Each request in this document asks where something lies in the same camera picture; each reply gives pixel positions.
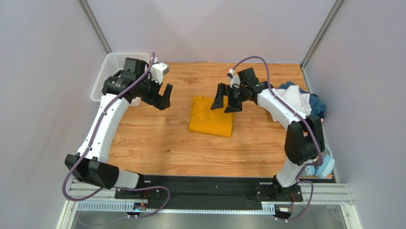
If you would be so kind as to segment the yellow t-shirt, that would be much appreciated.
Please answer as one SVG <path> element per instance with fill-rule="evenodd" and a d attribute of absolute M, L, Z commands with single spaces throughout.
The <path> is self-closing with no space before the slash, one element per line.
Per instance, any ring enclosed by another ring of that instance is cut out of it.
<path fill-rule="evenodd" d="M 188 131 L 232 137 L 235 114 L 225 113 L 224 108 L 211 110 L 213 102 L 213 98 L 202 95 L 192 97 Z"/>

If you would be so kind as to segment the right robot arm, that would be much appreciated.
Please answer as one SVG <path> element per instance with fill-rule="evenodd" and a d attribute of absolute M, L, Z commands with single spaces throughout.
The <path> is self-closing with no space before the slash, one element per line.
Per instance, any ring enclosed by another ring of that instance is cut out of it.
<path fill-rule="evenodd" d="M 309 116 L 290 105 L 277 93 L 268 80 L 260 82 L 253 68 L 228 73 L 230 84 L 220 83 L 211 110 L 224 108 L 225 113 L 240 112 L 243 102 L 253 101 L 268 111 L 286 130 L 284 151 L 287 159 L 274 177 L 274 185 L 281 188 L 295 186 L 308 166 L 323 164 L 325 149 L 321 119 Z"/>

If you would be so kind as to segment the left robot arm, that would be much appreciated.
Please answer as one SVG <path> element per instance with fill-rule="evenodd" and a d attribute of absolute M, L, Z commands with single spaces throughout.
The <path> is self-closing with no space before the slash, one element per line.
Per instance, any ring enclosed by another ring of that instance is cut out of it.
<path fill-rule="evenodd" d="M 159 110 L 170 107 L 173 89 L 167 84 L 159 91 L 163 77 L 170 70 L 168 64 L 126 58 L 124 66 L 103 83 L 101 103 L 91 129 L 75 155 L 67 155 L 66 167 L 73 177 L 83 183 L 111 189 L 138 188 L 141 174 L 107 163 L 113 137 L 118 125 L 135 99 L 141 99 Z"/>

